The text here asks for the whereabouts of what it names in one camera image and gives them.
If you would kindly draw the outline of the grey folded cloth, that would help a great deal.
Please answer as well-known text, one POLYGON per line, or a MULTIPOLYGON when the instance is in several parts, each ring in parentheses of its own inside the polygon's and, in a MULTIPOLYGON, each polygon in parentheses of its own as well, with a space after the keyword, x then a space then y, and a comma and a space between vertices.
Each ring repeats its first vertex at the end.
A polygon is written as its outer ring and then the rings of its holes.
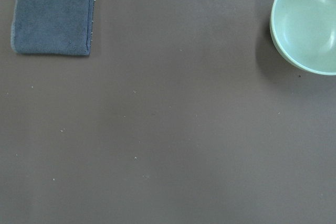
POLYGON ((15 0, 10 43, 18 54, 87 56, 95 0, 15 0))

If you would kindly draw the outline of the light green bowl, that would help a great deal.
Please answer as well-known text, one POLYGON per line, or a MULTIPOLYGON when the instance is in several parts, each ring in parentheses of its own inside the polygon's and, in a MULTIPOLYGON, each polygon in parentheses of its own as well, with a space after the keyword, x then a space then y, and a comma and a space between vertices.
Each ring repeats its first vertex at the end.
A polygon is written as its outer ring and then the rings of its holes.
POLYGON ((335 0, 274 0, 270 35, 291 65, 335 75, 335 0))

